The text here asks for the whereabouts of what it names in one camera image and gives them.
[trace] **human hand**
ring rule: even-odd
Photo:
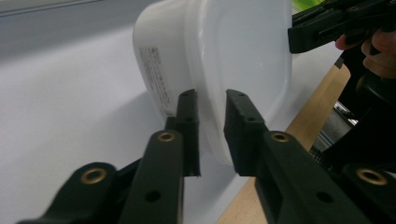
[[[342,35],[335,41],[339,49],[351,49],[361,42],[347,45],[347,38]],[[370,46],[381,51],[376,55],[370,54]],[[361,51],[366,56],[363,65],[374,74],[385,78],[396,78],[396,31],[385,33],[381,30],[375,32],[372,38],[361,45]]]

